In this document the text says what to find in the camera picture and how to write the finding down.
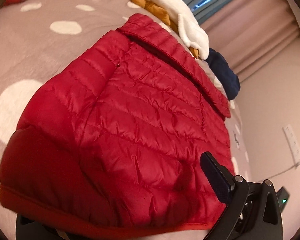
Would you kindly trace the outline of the white wall power strip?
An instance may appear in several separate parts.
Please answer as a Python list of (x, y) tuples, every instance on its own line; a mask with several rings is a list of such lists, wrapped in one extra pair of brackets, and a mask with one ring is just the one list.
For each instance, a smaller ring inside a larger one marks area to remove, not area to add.
[(294, 161), (294, 167), (298, 168), (300, 167), (300, 145), (296, 138), (296, 135), (292, 129), (292, 126), (290, 124), (287, 124), (283, 128), (283, 132), (285, 134), (286, 140), (288, 142), (292, 158)]

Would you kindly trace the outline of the red down puffer jacket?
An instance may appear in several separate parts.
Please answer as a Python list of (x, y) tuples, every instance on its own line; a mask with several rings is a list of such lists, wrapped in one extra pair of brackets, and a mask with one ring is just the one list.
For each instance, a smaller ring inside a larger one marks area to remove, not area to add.
[(209, 230), (224, 210), (200, 168), (233, 170), (227, 98), (157, 22), (130, 16), (45, 83), (0, 165), (3, 207), (92, 239)]

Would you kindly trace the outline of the pink curtain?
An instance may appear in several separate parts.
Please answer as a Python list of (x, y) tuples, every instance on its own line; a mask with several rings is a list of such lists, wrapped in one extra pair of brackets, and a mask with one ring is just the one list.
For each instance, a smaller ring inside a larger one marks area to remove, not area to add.
[(300, 37), (287, 0), (233, 0), (200, 27), (241, 81)]

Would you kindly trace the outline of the grey polka dot bedspread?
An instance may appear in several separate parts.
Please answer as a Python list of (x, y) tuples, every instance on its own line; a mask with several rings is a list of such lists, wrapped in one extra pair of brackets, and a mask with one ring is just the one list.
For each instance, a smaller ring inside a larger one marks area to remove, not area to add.
[[(150, 17), (189, 52), (173, 31), (129, 0), (28, 0), (0, 10), (0, 165), (24, 109), (40, 87), (134, 14)], [(224, 95), (209, 65), (195, 60)], [(230, 139), (231, 172), (247, 176), (242, 122), (236, 104), (228, 105), (230, 116), (224, 123)], [(16, 220), (17, 213), (0, 202), (0, 230), (7, 239), (15, 239)], [(140, 238), (202, 239), (207, 232), (189, 229)]]

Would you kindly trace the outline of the orange garment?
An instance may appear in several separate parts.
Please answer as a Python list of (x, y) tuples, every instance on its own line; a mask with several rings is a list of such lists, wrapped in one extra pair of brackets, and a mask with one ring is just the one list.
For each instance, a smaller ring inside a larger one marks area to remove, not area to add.
[[(156, 3), (148, 0), (130, 0), (132, 3), (140, 6), (141, 8), (147, 10), (150, 12), (152, 15), (157, 17), (161, 22), (166, 24), (168, 27), (170, 27), (180, 38), (181, 35), (179, 34), (179, 27), (178, 27), (178, 21), (174, 22), (171, 18), (169, 13), (167, 12), (166, 9), (158, 6)], [(197, 48), (194, 48), (192, 46), (188, 46), (186, 44), (186, 40), (182, 39), (183, 43), (189, 48), (191, 54), (193, 55), (194, 58), (196, 59), (205, 59), (206, 56), (208, 55), (205, 50), (200, 51)]]

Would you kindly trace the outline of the navy blue fleece garment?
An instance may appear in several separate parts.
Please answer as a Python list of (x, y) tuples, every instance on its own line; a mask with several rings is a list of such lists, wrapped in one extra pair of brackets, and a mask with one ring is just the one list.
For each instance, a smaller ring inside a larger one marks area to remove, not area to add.
[(225, 58), (219, 52), (209, 48), (209, 56), (205, 61), (223, 86), (228, 100), (234, 100), (239, 94), (241, 84)]

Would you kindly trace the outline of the white fleece garment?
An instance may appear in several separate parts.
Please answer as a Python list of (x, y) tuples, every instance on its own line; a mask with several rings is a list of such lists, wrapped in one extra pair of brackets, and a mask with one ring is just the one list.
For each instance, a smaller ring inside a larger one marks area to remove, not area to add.
[(190, 8), (183, 0), (148, 0), (165, 9), (178, 27), (179, 37), (187, 47), (198, 50), (201, 59), (209, 56), (209, 37), (199, 26)]

